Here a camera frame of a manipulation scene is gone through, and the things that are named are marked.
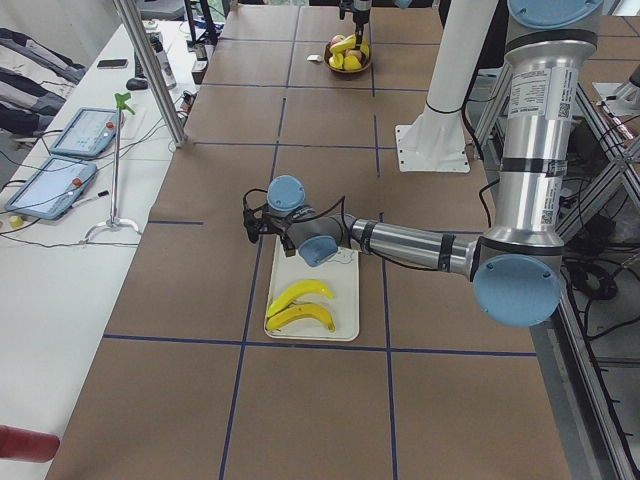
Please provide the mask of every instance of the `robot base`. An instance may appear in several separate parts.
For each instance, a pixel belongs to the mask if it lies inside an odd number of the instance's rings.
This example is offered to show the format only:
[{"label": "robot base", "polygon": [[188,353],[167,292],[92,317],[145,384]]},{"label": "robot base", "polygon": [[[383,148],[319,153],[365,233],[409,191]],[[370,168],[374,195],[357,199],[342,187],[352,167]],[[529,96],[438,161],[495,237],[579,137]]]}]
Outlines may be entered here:
[{"label": "robot base", "polygon": [[451,117],[454,121],[446,127],[422,125],[424,114],[413,125],[396,126],[401,172],[469,172],[462,125],[457,115]]}]

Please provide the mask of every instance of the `red tube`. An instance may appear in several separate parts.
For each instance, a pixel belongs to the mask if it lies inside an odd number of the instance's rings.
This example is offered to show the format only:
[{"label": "red tube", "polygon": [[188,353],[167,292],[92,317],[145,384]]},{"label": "red tube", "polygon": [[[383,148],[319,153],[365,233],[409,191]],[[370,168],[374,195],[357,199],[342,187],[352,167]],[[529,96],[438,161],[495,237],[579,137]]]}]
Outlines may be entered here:
[{"label": "red tube", "polygon": [[59,446],[55,435],[0,425],[0,458],[44,463],[54,457]]}]

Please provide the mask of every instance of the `qr code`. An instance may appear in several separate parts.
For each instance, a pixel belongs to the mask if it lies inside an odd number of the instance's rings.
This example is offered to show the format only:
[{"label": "qr code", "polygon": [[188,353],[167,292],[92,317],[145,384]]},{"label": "qr code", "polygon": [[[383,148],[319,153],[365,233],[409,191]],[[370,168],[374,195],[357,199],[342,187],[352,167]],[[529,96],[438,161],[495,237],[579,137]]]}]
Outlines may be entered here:
[{"label": "qr code", "polygon": [[561,103],[560,111],[558,112],[558,116],[562,118],[569,118],[569,112],[571,111],[570,103]]},{"label": "qr code", "polygon": [[553,210],[542,211],[542,224],[551,225],[553,223]]}]

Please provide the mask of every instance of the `white desk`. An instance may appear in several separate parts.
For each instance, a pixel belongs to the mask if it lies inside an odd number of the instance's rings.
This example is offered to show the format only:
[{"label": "white desk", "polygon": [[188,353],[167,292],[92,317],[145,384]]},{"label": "white desk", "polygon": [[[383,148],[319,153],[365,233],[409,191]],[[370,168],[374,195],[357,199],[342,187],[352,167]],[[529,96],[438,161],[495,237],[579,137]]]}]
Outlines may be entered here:
[{"label": "white desk", "polygon": [[[191,78],[195,55],[187,52],[179,26],[179,22],[160,23],[165,50],[178,80],[170,92],[174,100],[184,90],[196,88]],[[129,59],[126,69],[96,69],[99,59],[123,57]],[[134,71],[133,48],[124,27],[115,32],[96,63],[49,130],[64,128],[80,107],[115,108],[114,93],[126,92],[125,83]],[[140,138],[160,120],[160,112],[150,90],[132,92],[129,103],[144,112],[135,134]],[[48,137],[48,144],[54,138]],[[118,202],[121,217],[145,227],[173,149],[170,134],[162,127],[123,157]],[[39,143],[13,178],[29,178],[33,170],[26,165],[40,166],[46,157]],[[101,167],[111,161],[112,157],[107,157],[97,164]],[[85,196],[111,190],[111,176],[111,166],[101,170]],[[7,188],[0,193],[0,204],[4,206],[15,190]],[[92,225],[108,218],[109,205],[110,197],[103,197],[72,209],[58,221],[40,221],[12,236],[44,244],[75,243]],[[0,215],[0,220],[4,222],[0,231],[9,230],[8,215]],[[140,237],[124,229],[99,233],[94,240],[137,243]],[[134,254],[135,247],[47,249],[0,237],[0,424],[62,437]],[[0,478],[40,480],[49,466],[50,462],[0,459]]]}]

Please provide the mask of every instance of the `fruit bowl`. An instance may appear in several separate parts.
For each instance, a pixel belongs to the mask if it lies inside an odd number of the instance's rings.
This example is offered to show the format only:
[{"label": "fruit bowl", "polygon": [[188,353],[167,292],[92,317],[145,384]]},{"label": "fruit bowl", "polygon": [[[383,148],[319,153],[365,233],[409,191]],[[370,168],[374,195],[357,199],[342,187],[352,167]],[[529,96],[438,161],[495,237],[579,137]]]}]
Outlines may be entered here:
[{"label": "fruit bowl", "polygon": [[373,52],[371,52],[371,47],[369,47],[369,56],[368,57],[365,56],[365,61],[362,68],[358,68],[357,70],[342,70],[339,68],[333,68],[331,65],[329,65],[329,59],[331,58],[331,55],[332,55],[332,53],[329,51],[330,46],[331,46],[331,43],[327,42],[327,44],[324,47],[323,59],[324,59],[324,64],[327,66],[327,68],[329,68],[329,70],[335,73],[346,73],[346,74],[360,73],[360,72],[364,72],[371,66],[371,57],[373,57]]}]

